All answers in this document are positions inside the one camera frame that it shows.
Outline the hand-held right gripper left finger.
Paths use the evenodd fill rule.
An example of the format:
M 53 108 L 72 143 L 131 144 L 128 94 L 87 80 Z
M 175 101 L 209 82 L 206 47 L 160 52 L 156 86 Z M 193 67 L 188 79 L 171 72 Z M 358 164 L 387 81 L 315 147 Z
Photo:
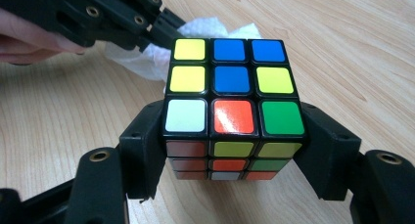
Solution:
M 132 200 L 153 199 L 165 165 L 161 141 L 163 101 L 144 107 L 119 136 L 124 191 Z

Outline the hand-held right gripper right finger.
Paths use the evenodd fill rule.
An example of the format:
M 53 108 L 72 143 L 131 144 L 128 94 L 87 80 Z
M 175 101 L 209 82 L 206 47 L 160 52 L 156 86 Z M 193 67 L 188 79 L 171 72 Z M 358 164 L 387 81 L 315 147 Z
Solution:
M 361 139 L 319 108 L 302 103 L 301 109 L 308 137 L 294 160 L 319 199 L 343 201 Z

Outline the white wet wipe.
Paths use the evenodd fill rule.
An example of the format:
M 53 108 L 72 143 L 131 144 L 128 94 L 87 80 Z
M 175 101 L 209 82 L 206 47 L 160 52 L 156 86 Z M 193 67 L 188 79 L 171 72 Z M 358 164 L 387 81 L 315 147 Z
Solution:
M 188 38 L 261 39 L 259 30 L 254 23 L 228 31 L 217 17 L 194 19 L 180 26 L 178 31 Z M 107 43 L 105 55 L 108 59 L 141 77 L 166 82 L 171 55 L 170 49 L 150 44 L 144 51 L 140 51 L 138 48 L 127 51 L 113 43 Z

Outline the multicoloured puzzle cube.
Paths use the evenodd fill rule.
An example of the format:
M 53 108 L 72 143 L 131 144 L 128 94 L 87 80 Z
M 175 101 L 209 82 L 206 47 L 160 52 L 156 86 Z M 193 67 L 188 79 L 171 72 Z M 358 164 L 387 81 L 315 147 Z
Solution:
M 181 180 L 273 179 L 307 136 L 283 42 L 175 40 L 161 132 Z

